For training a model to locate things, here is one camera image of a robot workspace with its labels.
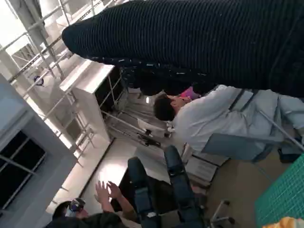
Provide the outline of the black knitted gloved right hand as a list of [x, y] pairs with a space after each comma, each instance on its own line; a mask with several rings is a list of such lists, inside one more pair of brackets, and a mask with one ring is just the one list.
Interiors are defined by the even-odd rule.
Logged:
[[131, 0], [61, 37], [71, 52], [99, 63], [304, 96], [301, 0]]

